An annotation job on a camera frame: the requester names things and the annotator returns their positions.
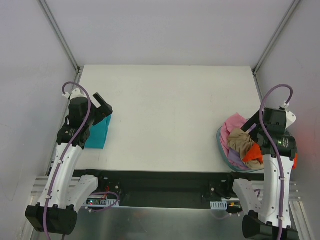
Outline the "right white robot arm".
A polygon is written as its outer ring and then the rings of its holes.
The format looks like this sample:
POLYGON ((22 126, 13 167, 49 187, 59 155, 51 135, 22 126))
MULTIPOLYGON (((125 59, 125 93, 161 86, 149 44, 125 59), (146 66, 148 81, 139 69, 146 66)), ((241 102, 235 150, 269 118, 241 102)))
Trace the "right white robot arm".
POLYGON ((252 182, 236 178, 225 184, 230 197, 238 197, 243 209, 242 233, 251 240, 297 240, 290 218, 291 172, 297 157, 294 137, 286 134, 288 111, 265 108, 241 128, 258 144, 264 164, 262 199, 252 182))

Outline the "folded teal t shirt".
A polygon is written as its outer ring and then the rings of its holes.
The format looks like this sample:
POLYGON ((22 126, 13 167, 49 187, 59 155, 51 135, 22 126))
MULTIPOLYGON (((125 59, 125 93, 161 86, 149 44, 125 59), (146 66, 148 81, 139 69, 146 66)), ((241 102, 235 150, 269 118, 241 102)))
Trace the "folded teal t shirt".
POLYGON ((90 128, 90 136, 85 143, 86 149, 102 150, 105 147, 112 115, 90 128))

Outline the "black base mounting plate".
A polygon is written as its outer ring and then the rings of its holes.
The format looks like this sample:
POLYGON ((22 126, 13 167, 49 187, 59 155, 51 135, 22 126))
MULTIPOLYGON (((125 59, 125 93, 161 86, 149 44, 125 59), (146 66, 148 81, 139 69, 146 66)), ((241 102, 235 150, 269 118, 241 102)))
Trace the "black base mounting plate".
POLYGON ((209 209, 211 202, 235 198, 236 179, 262 182, 261 173, 75 170, 74 177, 98 179, 97 192, 116 193, 122 207, 209 209))

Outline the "pink t shirt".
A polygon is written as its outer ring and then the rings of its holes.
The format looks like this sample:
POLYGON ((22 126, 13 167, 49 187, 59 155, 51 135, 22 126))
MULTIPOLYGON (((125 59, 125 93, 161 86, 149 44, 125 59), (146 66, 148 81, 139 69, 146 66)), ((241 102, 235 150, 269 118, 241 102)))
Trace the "pink t shirt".
POLYGON ((248 120, 241 116, 239 113, 235 113, 230 116, 222 125, 220 130, 220 143, 226 156, 229 155, 230 148, 228 147, 228 136, 236 128, 241 128, 248 120))

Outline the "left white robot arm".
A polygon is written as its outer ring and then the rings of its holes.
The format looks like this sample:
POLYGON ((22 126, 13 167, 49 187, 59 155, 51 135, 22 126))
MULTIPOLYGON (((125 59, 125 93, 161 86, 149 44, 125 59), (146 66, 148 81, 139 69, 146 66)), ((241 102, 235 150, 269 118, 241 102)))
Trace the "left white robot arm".
POLYGON ((105 191, 105 181, 94 175, 81 176, 75 187, 70 188, 91 128, 113 113, 112 106, 99 93, 93 97, 99 107, 89 102, 78 88, 68 97, 68 115, 57 134, 55 159, 47 183, 37 203, 27 206, 25 211, 25 217, 37 232, 70 235, 90 194, 105 191))

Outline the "orange t shirt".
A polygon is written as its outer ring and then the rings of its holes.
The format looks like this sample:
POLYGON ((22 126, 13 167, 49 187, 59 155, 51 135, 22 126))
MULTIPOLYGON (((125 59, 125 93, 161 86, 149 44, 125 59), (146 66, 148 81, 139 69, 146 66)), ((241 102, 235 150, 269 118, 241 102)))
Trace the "orange t shirt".
POLYGON ((251 170, 264 168, 263 155, 260 146, 255 143, 242 159, 243 163, 251 170))

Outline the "left aluminium frame post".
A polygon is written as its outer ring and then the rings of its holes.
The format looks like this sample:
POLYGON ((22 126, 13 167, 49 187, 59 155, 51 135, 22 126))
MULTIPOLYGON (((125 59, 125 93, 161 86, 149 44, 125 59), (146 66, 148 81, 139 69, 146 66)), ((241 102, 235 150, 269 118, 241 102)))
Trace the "left aluminium frame post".
POLYGON ((80 73, 82 68, 78 64, 74 54, 72 53, 72 50, 71 50, 69 44, 67 43, 67 41, 64 37, 64 34, 61 31, 59 24, 51 11, 49 4, 47 3, 46 0, 37 0, 37 2, 39 4, 40 8, 42 9, 44 16, 46 17, 49 25, 51 26, 57 40, 59 41, 65 55, 67 56, 69 62, 71 63, 73 69, 75 70, 75 72, 77 74, 80 73))

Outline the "lavender t shirt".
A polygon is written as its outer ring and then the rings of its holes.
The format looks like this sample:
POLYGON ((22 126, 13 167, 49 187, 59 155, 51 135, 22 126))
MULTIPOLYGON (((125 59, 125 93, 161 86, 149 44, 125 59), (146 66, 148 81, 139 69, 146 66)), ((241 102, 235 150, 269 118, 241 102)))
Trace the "lavender t shirt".
POLYGON ((248 171, 250 170, 249 167, 247 167, 244 162, 242 161, 240 154, 233 150, 232 148, 229 149, 229 153, 228 153, 228 160, 229 162, 234 166, 239 168, 242 171, 248 171))

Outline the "aluminium frame post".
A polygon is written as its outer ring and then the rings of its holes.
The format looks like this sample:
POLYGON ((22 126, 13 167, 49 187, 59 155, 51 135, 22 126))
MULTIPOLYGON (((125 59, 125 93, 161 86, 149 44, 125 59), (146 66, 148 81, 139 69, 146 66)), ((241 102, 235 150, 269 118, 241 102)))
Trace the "aluminium frame post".
POLYGON ((252 68, 252 74, 254 76, 257 75, 259 70, 261 69, 262 65, 265 63, 267 60, 268 56, 272 52, 273 48, 276 46, 278 40, 280 39, 282 33, 284 32, 285 28, 289 24, 290 20, 294 16, 296 10, 302 3, 302 0, 293 0, 288 9, 286 10, 284 16, 282 17, 281 21, 279 22, 277 28, 275 29, 274 33, 272 34, 270 40, 268 41, 266 47, 264 48, 261 56, 259 57, 257 63, 255 66, 252 68))
POLYGON ((59 41, 65 55, 67 56, 69 62, 71 63, 73 69, 75 70, 75 72, 77 74, 80 73, 82 68, 78 64, 74 54, 72 53, 72 50, 71 50, 69 44, 67 43, 67 41, 64 37, 64 34, 61 31, 59 24, 51 11, 49 4, 47 3, 46 0, 37 0, 37 2, 39 4, 40 8, 42 9, 44 16, 46 17, 49 25, 51 26, 57 40, 59 41))

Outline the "aluminium front rail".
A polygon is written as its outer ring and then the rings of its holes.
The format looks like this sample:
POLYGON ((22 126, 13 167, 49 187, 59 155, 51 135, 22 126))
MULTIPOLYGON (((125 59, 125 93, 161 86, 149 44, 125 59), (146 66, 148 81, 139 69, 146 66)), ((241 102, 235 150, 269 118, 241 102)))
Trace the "aluminium front rail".
MULTIPOLYGON (((48 176, 37 176, 35 179, 33 188, 31 190, 31 195, 40 196, 45 190, 45 186, 47 184, 48 179, 49 179, 48 176)), ((68 192, 73 190, 79 181, 80 181, 80 177, 72 177, 71 182, 69 184, 68 192)), ((264 182, 251 180, 251 184, 254 190, 260 189, 259 198, 262 199, 264 195, 264 182)), ((289 200, 299 202, 299 201, 302 201, 302 199, 303 197, 300 190, 298 189, 298 184, 296 182, 291 182, 290 188, 289 188, 289 200)))

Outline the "translucent blue laundry basket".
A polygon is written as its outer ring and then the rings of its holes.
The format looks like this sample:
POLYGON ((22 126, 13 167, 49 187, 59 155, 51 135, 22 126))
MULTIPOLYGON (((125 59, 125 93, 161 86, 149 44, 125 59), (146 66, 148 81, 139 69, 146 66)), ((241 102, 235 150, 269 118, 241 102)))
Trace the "translucent blue laundry basket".
POLYGON ((221 154, 222 160, 228 165, 228 167, 230 168, 231 171, 233 172, 238 172, 238 173, 246 173, 246 174, 263 174, 264 170, 263 169, 259 169, 259 170, 254 170, 254 169, 250 169, 250 170, 240 170, 237 167, 234 167, 228 160, 228 156, 225 155, 224 150, 222 148, 222 144, 220 142, 220 133, 221 133, 221 127, 217 130, 216 133, 216 139, 217 139, 217 146, 218 146, 218 150, 221 154))

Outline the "beige t shirt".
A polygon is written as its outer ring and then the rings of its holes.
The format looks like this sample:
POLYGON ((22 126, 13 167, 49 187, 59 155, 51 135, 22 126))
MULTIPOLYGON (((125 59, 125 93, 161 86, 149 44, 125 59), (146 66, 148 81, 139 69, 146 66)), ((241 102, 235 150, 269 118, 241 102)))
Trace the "beige t shirt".
POLYGON ((264 163, 262 157, 254 156, 253 153, 250 156, 247 154, 250 152, 255 142, 251 139, 248 132, 244 132, 240 128, 232 130, 227 137, 227 146, 230 150, 234 150, 239 154, 241 162, 251 170, 262 170, 264 163))

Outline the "right aluminium frame post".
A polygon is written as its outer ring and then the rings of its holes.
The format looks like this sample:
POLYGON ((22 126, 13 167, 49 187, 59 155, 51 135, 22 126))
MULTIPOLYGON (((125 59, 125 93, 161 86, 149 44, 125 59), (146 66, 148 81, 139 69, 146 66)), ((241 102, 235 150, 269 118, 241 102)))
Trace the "right aluminium frame post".
POLYGON ((264 48, 261 56, 259 57, 257 63, 255 66, 252 68, 252 74, 254 76, 257 75, 259 70, 261 69, 262 65, 265 63, 267 60, 268 56, 272 52, 273 48, 276 46, 278 40, 280 39, 282 33, 284 32, 285 28, 289 24, 290 20, 294 16, 296 10, 302 3, 302 0, 293 0, 288 9, 286 10, 284 16, 282 17, 281 21, 279 22, 277 28, 275 29, 274 33, 272 34, 270 40, 268 41, 266 47, 264 48))

